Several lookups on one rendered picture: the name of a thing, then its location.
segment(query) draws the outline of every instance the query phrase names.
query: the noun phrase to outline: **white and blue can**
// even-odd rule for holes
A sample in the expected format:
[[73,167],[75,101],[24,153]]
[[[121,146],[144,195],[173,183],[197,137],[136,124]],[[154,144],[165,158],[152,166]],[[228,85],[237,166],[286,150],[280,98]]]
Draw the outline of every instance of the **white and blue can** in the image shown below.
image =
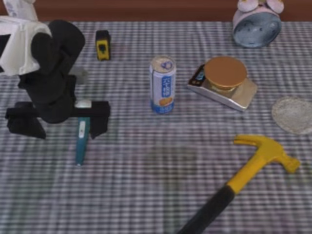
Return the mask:
[[150,65],[151,107],[158,114],[171,112],[175,105],[176,63],[169,56],[156,56]]

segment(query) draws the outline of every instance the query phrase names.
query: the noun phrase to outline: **doll's head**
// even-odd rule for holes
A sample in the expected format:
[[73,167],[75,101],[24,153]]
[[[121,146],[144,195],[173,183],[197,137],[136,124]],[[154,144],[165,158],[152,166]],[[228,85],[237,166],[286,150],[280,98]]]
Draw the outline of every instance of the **doll's head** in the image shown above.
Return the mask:
[[247,48],[263,47],[280,33],[282,0],[239,0],[237,7],[233,19],[233,37],[237,44]]

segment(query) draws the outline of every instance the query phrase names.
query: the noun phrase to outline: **hammer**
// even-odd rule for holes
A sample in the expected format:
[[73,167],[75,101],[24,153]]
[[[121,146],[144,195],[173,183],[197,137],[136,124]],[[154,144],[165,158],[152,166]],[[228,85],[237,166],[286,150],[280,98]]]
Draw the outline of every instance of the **hammer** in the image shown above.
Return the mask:
[[279,143],[265,136],[237,135],[234,144],[252,145],[258,150],[177,234],[203,233],[245,185],[267,164],[279,162],[289,173],[295,173],[300,166],[298,159],[288,156]]

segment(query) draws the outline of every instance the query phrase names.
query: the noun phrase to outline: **plaid tablecloth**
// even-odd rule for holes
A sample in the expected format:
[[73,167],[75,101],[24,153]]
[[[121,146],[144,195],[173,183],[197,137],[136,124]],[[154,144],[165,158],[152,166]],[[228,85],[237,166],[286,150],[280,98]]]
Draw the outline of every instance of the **plaid tablecloth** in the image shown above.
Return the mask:
[[[312,233],[312,137],[281,130],[271,117],[283,96],[312,101],[312,23],[283,23],[269,47],[244,49],[221,22],[77,22],[89,72],[78,98],[107,100],[109,131],[74,165],[77,119],[43,124],[46,140],[10,134],[6,108],[29,100],[17,78],[0,79],[0,234],[175,234],[254,154],[236,134],[279,141],[302,165],[294,175],[266,166],[206,234]],[[112,60],[97,61],[95,31],[112,35]],[[151,111],[149,62],[172,56],[175,108]],[[259,90],[245,113],[199,96],[186,83],[214,56],[245,63]]]

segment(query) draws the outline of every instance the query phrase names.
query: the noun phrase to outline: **black rubber grip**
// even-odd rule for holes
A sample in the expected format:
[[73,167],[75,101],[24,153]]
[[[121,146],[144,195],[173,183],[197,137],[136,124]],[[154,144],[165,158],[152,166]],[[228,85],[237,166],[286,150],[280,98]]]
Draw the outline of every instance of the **black rubber grip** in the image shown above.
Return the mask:
[[234,199],[228,185],[219,190],[177,234],[202,234]]

